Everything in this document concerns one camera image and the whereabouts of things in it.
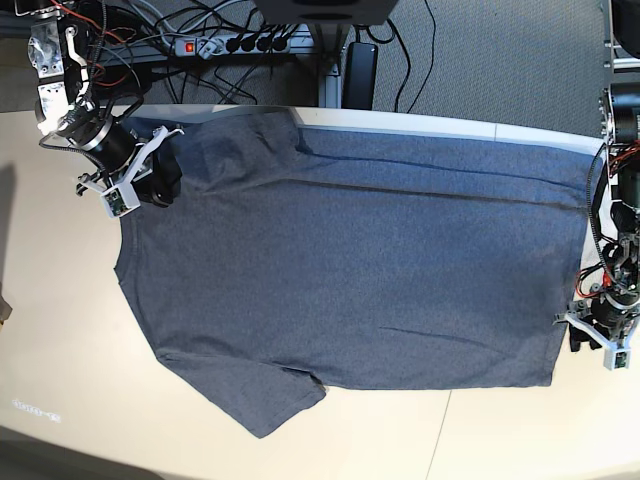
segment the power strip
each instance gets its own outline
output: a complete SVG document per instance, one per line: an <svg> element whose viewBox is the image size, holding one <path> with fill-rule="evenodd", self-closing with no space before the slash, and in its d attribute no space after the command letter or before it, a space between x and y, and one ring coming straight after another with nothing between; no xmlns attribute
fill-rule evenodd
<svg viewBox="0 0 640 480"><path fill-rule="evenodd" d="M289 53L291 42L282 36L260 33L246 36L217 35L209 37L180 37L175 40L174 52L178 57L199 56L205 60L221 55Z"/></svg>

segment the black motor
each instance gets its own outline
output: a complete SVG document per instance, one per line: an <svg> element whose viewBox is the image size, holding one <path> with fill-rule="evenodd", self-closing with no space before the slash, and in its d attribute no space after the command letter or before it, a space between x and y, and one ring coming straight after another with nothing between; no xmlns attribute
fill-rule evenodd
<svg viewBox="0 0 640 480"><path fill-rule="evenodd" d="M612 0L613 32L622 48L640 58L640 0Z"/></svg>

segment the t-shirt sleeve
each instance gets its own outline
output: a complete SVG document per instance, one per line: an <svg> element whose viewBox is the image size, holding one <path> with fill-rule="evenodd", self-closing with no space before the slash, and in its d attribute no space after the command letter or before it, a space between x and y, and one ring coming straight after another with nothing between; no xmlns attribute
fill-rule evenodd
<svg viewBox="0 0 640 480"><path fill-rule="evenodd" d="M258 438L325 395L307 373L251 360L184 353L158 359Z"/></svg>

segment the metal frame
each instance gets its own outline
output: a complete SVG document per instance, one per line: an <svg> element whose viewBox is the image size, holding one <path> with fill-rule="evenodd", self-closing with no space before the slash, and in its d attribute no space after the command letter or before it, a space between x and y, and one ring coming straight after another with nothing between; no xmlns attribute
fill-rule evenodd
<svg viewBox="0 0 640 480"><path fill-rule="evenodd" d="M607 69L607 84L617 83L616 75L621 73L640 72L640 59L629 55L618 43L613 34L613 8L612 0L602 0L602 12L604 13L604 49Z"/></svg>
<svg viewBox="0 0 640 480"><path fill-rule="evenodd" d="M342 107L342 52L349 34L348 25L309 26L316 50L320 53L320 68L324 76L318 86L318 106Z"/></svg>

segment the t-shirt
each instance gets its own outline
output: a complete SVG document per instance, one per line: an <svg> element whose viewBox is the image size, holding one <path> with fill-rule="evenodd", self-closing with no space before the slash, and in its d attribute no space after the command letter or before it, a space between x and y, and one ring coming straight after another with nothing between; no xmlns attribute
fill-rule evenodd
<svg viewBox="0 0 640 480"><path fill-rule="evenodd" d="M170 144L174 205L116 272L160 363L257 437L324 386L549 385L590 158L222 118Z"/></svg>

